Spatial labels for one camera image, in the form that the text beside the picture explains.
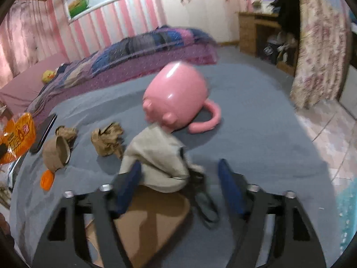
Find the floral curtain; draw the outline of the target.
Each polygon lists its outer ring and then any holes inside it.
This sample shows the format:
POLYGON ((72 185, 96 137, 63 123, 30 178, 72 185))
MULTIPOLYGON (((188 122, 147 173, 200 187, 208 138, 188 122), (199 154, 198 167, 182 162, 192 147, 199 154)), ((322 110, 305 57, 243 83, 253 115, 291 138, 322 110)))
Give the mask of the floral curtain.
POLYGON ((347 3, 300 0, 300 40, 290 98, 295 108, 310 108, 336 99, 342 85, 347 51, 347 3))

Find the black phone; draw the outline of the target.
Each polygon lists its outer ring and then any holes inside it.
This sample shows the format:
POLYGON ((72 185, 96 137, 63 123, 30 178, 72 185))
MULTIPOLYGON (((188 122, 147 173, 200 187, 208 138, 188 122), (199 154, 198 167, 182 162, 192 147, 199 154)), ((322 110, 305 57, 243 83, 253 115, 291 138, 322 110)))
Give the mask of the black phone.
POLYGON ((45 139, 47 138, 48 133, 50 132, 56 119, 57 114, 52 114, 36 127, 36 139, 29 150, 31 154, 36 154, 41 150, 41 147, 44 144, 45 139))

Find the brown paper ball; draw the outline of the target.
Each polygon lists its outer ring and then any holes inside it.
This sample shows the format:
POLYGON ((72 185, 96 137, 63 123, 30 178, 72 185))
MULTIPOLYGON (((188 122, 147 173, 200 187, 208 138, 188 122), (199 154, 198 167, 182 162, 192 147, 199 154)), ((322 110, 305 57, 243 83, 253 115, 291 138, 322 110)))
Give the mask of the brown paper ball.
POLYGON ((118 159, 123 158, 124 147, 123 128, 117 122, 112 122, 104 129, 97 128, 91 133, 91 143, 99 156, 106 157, 115 155, 118 159))

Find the grey printed snack wrapper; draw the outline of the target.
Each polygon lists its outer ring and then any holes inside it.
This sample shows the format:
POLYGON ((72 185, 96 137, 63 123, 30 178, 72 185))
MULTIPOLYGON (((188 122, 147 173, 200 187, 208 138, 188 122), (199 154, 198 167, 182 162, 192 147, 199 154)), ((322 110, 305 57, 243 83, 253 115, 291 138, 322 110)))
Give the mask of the grey printed snack wrapper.
POLYGON ((218 207, 206 190, 204 167, 192 163, 175 136, 156 124, 148 126, 126 147, 119 173, 128 173, 135 162, 141 165, 140 184, 165 194, 182 191, 201 220, 219 222, 218 207))

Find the bed with purple sheet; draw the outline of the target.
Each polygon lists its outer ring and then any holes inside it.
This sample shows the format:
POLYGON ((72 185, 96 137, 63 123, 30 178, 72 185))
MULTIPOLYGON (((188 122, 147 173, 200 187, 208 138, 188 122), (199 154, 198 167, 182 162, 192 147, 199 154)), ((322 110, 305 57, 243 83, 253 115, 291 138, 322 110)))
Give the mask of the bed with purple sheet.
POLYGON ((176 50, 161 51, 140 58, 131 59, 77 86, 61 90, 45 100, 45 105, 35 114, 37 122, 49 115, 58 104, 81 94, 120 84, 160 71, 173 61, 185 61, 195 65, 213 65, 218 61, 216 48, 211 44, 195 44, 176 50))

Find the brown phone case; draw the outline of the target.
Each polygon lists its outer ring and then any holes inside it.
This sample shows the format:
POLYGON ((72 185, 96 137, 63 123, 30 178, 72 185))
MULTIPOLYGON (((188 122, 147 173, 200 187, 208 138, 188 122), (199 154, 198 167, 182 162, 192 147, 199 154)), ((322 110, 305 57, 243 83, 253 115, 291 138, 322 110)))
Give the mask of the brown phone case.
POLYGON ((178 192, 139 186, 127 212, 114 220, 133 267, 144 267, 169 242, 189 215, 189 200, 178 192))

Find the black box under desk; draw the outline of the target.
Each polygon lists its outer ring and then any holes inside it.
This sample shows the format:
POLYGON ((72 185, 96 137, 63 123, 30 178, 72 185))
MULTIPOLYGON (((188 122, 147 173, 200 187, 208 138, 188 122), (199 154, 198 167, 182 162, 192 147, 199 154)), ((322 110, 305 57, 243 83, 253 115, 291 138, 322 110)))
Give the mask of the black box under desk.
POLYGON ((271 64, 276 64, 278 58, 279 44, 268 42, 263 49, 263 58, 269 61, 271 64))

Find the white wardrobe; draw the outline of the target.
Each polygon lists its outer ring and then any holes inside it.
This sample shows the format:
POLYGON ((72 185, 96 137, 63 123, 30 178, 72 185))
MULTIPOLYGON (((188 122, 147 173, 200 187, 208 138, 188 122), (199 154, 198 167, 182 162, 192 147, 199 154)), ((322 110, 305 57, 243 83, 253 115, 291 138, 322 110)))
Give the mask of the white wardrobe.
POLYGON ((161 0, 166 24, 199 28, 218 43, 239 41, 239 0, 161 0))

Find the wooden desk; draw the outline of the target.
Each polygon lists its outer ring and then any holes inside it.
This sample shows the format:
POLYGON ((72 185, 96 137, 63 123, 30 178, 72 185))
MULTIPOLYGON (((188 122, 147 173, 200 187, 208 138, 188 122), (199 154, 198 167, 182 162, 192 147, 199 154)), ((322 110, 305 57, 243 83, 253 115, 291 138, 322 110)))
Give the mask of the wooden desk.
POLYGON ((240 51, 270 63, 263 58, 263 49, 268 42, 279 44, 277 62, 272 65, 295 76, 298 40, 293 34, 281 29, 278 23, 278 14, 238 12, 237 16, 240 28, 240 51))

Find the white refrigerator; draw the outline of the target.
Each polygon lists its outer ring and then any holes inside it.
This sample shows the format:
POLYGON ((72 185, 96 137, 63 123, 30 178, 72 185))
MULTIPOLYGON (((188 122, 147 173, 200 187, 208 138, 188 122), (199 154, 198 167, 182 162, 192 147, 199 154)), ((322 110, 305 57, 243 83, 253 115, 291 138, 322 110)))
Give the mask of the white refrigerator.
POLYGON ((348 68, 339 103, 356 119, 356 23, 351 23, 348 68))

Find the striped patchwork blanket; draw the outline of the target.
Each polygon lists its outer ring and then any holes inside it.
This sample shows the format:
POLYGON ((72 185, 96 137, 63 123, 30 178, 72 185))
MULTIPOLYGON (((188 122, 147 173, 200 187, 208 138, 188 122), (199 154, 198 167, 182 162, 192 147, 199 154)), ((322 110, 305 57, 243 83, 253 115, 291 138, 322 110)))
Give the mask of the striped patchwork blanket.
POLYGON ((116 69, 119 77, 137 76, 156 70, 173 60, 199 65, 218 61, 217 43, 198 28, 162 26, 122 39, 109 47, 72 63, 63 63, 55 77, 40 91, 27 111, 39 114, 45 104, 72 87, 84 84, 104 72, 116 69))

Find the pink pig mug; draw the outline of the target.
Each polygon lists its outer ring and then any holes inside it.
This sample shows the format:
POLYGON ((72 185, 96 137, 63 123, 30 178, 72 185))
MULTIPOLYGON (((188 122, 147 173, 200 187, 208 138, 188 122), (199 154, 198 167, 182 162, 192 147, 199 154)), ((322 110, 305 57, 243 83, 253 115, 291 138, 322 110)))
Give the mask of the pink pig mug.
POLYGON ((146 121, 172 133, 184 127, 191 134, 213 130, 222 119, 219 105, 208 99, 203 75, 183 62, 167 64, 148 85, 142 108, 146 121))

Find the orange fruit peel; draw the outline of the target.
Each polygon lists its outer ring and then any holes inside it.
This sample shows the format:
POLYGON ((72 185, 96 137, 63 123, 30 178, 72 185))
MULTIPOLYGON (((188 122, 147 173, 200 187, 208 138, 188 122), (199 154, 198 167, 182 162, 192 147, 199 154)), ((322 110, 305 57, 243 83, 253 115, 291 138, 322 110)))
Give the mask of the orange fruit peel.
POLYGON ((40 181, 40 187, 45 190, 49 191, 54 182, 54 173, 51 170, 46 170, 43 172, 40 181))

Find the black hanging coat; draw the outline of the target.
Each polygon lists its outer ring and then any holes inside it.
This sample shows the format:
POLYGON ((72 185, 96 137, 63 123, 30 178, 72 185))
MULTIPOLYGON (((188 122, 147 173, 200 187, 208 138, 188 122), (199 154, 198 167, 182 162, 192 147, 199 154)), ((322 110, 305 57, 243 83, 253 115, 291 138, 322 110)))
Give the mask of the black hanging coat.
POLYGON ((294 35, 296 40, 300 39, 300 5, 299 0, 278 0, 280 11, 278 23, 284 32, 294 35))

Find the orange snack bag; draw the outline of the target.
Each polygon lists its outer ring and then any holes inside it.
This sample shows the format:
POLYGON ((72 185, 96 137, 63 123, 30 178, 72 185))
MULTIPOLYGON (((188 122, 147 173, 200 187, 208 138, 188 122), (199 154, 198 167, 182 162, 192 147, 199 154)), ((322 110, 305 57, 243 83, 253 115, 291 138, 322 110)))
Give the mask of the orange snack bag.
POLYGON ((36 140, 36 127, 30 113, 14 115, 1 126, 1 165, 24 155, 36 140))

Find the turquoise plastic basket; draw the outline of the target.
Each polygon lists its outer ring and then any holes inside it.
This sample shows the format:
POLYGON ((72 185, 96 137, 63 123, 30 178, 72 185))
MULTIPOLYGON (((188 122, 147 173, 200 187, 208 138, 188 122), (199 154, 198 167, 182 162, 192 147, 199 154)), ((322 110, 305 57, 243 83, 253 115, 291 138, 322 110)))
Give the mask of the turquoise plastic basket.
POLYGON ((356 180, 337 195, 336 202, 341 232, 339 248, 342 254, 356 234, 356 180))

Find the small crumpled brown paper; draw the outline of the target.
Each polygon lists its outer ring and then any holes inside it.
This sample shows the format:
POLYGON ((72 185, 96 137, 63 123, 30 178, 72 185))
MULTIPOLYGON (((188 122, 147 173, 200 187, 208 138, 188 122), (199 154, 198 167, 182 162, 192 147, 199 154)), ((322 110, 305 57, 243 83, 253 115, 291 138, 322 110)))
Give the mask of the small crumpled brown paper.
POLYGON ((55 134, 59 137, 63 137, 66 142, 71 146, 76 140, 77 129, 69 128, 66 126, 59 126, 57 127, 55 134))

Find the yellow duck plush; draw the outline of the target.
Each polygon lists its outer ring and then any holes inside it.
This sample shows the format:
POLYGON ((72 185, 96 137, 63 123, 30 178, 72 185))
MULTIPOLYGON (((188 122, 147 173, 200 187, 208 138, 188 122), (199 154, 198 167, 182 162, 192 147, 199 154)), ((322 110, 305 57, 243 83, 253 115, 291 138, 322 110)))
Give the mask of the yellow duck plush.
POLYGON ((53 71, 53 70, 44 71, 41 78, 42 83, 44 84, 50 83, 55 78, 56 73, 57 71, 53 71))

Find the pink window curtain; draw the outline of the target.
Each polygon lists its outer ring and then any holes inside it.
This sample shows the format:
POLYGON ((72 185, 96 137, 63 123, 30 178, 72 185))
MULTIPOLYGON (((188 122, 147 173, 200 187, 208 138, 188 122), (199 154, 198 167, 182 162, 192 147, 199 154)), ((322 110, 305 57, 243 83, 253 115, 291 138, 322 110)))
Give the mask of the pink window curtain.
POLYGON ((17 0, 1 22, 1 86, 46 58, 35 0, 17 0))

